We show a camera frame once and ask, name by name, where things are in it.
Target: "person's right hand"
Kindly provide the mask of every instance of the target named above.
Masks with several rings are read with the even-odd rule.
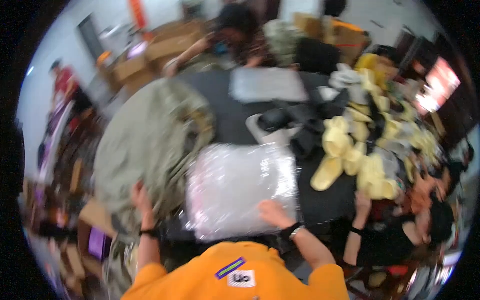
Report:
[[[169,78],[172,78],[174,77],[175,75],[177,75],[178,73],[178,64],[177,62],[173,62],[171,65],[169,65],[166,69],[165,69],[165,77],[169,77]]]
[[[282,204],[273,200],[263,200],[258,204],[260,218],[266,223],[285,229],[296,223],[295,219],[290,218]]]
[[[355,207],[358,215],[367,216],[372,209],[372,200],[363,191],[355,192]]]
[[[142,215],[152,212],[152,201],[148,197],[147,189],[140,181],[132,185],[132,202]]]

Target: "orange shirt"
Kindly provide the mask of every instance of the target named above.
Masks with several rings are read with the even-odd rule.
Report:
[[[146,265],[122,300],[349,299],[336,264],[315,269],[308,283],[289,272],[273,248],[222,242],[170,274],[160,264]]]

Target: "orange sleeve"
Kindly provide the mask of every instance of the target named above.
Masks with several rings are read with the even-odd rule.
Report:
[[[140,269],[135,277],[132,286],[125,292],[121,300],[144,299],[148,292],[151,292],[152,284],[167,274],[161,264],[151,263]]]
[[[326,264],[315,269],[308,278],[313,298],[349,300],[343,270],[336,264]]]

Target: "black table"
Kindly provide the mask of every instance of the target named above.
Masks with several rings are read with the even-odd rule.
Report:
[[[311,91],[318,86],[328,85],[328,76],[300,73],[305,89]],[[209,101],[216,116],[215,142],[241,145],[258,144],[248,131],[245,120],[254,114],[275,108],[271,102],[242,104],[228,94],[230,71],[210,71],[179,75],[179,79],[197,89]],[[301,167],[299,177],[299,203],[307,225],[324,223],[346,216],[355,211],[355,178],[343,173],[326,191],[311,188],[310,178],[317,170],[324,152],[320,150],[310,159],[298,161]]]

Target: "clear plastic bag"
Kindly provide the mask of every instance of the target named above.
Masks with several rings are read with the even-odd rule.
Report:
[[[305,102],[307,94],[296,71],[280,68],[236,68],[230,78],[230,95],[242,103],[281,99]]]
[[[202,241],[274,233],[257,205],[279,201],[299,219],[295,157],[275,144],[213,144],[190,167],[186,195],[187,230]]]

